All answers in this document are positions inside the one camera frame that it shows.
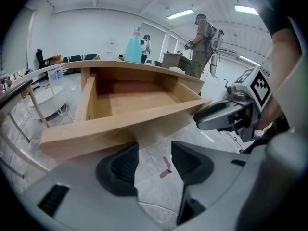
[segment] floor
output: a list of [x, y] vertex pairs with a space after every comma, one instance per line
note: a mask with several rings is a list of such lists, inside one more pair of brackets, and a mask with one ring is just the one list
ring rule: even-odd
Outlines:
[[[81, 100], [80, 74], [64, 76], [61, 82], [67, 96], [67, 110], [74, 117]], [[47, 88], [44, 87], [47, 84], [48, 82], [42, 82], [41, 87], [36, 89], [35, 93]], [[40, 120], [32, 119], [25, 106], [29, 99], [24, 101], [25, 103], [19, 102], [12, 111], [12, 115], [22, 131], [31, 139], [31, 142], [28, 144], [19, 135], [17, 129], [8, 118], [3, 123], [3, 132], [18, 148], [24, 150], [51, 170], [58, 165], [57, 161], [47, 157], [39, 150], [39, 141], [46, 128]], [[73, 122], [72, 118], [67, 115], [65, 106], [62, 107], [62, 112], [64, 116], [53, 114], [47, 118], [50, 126], [60, 126]], [[183, 182], [171, 161], [171, 140], [185, 141], [217, 150], [238, 153], [240, 149], [246, 148], [250, 143], [242, 143], [240, 139], [235, 141], [236, 137], [235, 133], [230, 133], [229, 135], [226, 132], [219, 133], [216, 130], [201, 131], [194, 123], [191, 123], [169, 138], [139, 151], [139, 164], [135, 173], [135, 187], [138, 189], [138, 199], [142, 208], [163, 230], [172, 229], [176, 225], [183, 188]], [[22, 193], [27, 187], [43, 177], [43, 173], [19, 159], [3, 141], [0, 141], [0, 145], [2, 159], [24, 175], [24, 179], [22, 179], [11, 173], [7, 168], [2, 167], [12, 187], [18, 193]], [[164, 157], [171, 163], [172, 173], [160, 178], [160, 174], [167, 169], [167, 165], [163, 160]]]

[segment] person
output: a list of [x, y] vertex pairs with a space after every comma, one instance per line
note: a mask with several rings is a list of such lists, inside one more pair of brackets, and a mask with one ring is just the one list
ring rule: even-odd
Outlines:
[[141, 47], [142, 47], [142, 56], [141, 56], [141, 63], [145, 63], [146, 58], [151, 53], [151, 42], [150, 42], [150, 35], [144, 35], [143, 39], [141, 40]]
[[[273, 48], [269, 86], [272, 93], [275, 93], [301, 57], [301, 48], [291, 21], [285, 13], [285, 7], [283, 7], [280, 0], [267, 0], [267, 2], [265, 0], [248, 1], [258, 12], [272, 38]], [[273, 96], [262, 111], [257, 130], [263, 130], [272, 122], [272, 126], [261, 139], [255, 141], [243, 153], [251, 153], [252, 149], [257, 145], [266, 144], [277, 133], [289, 129], [283, 112]]]
[[206, 15], [201, 13], [197, 15], [195, 24], [198, 25], [197, 36], [189, 43], [191, 49], [193, 49], [190, 76], [200, 79], [205, 65], [213, 54], [210, 40], [216, 29], [207, 20]]

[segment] ceiling light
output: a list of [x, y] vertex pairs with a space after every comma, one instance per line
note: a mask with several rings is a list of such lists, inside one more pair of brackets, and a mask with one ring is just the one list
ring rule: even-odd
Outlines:
[[191, 13], [194, 13], [194, 11], [193, 11], [193, 10], [186, 10], [186, 11], [183, 11], [183, 12], [176, 13], [176, 14], [173, 14], [173, 15], [171, 15], [171, 16], [168, 16], [167, 18], [168, 18], [169, 20], [171, 20], [171, 19], [174, 19], [174, 18], [183, 16], [183, 15], [191, 14]]
[[242, 58], [242, 59], [244, 59], [244, 60], [246, 60], [246, 61], [249, 61], [249, 62], [251, 62], [252, 64], [257, 65], [257, 66], [259, 66], [259, 67], [261, 66], [260, 64], [254, 62], [253, 60], [248, 59], [247, 57], [240, 56], [240, 58]]
[[235, 10], [238, 12], [245, 12], [245, 13], [251, 13], [251, 14], [258, 15], [258, 13], [256, 12], [254, 8], [240, 6], [240, 5], [235, 5], [234, 7], [235, 7]]

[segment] black sleeve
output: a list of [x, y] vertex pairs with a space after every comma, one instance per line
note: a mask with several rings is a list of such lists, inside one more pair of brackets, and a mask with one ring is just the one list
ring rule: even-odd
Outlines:
[[258, 12], [270, 35], [275, 32], [293, 28], [280, 0], [248, 0]]

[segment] gray t-shirt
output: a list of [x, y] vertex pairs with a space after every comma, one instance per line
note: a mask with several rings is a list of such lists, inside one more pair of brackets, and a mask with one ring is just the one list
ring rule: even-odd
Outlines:
[[212, 24], [210, 24], [207, 20], [202, 20], [198, 26], [197, 35], [202, 34], [205, 38], [195, 45], [193, 52], [201, 51], [204, 53], [210, 53], [209, 40], [213, 37], [215, 31], [216, 29], [212, 26]]

